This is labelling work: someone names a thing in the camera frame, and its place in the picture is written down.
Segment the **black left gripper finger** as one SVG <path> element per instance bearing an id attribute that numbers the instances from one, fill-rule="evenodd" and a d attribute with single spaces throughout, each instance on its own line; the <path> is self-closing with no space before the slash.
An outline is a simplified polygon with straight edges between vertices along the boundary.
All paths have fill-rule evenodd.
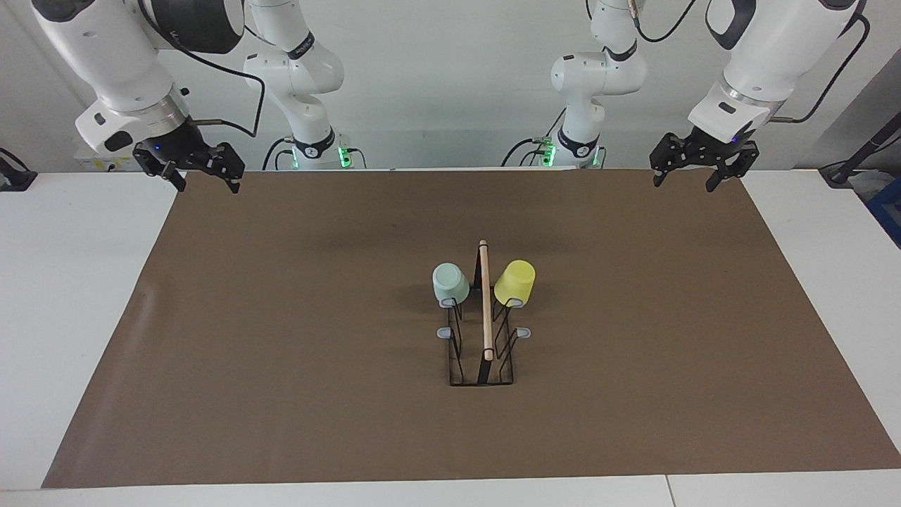
<path id="1" fill-rule="evenodd" d="M 676 134 L 664 134 L 649 155 L 650 169 L 653 171 L 654 187 L 662 186 L 666 177 L 674 170 L 684 169 L 688 142 Z"/>
<path id="2" fill-rule="evenodd" d="M 714 192 L 725 180 L 746 176 L 759 154 L 758 150 L 741 150 L 730 162 L 718 158 L 714 172 L 707 179 L 707 192 Z"/>

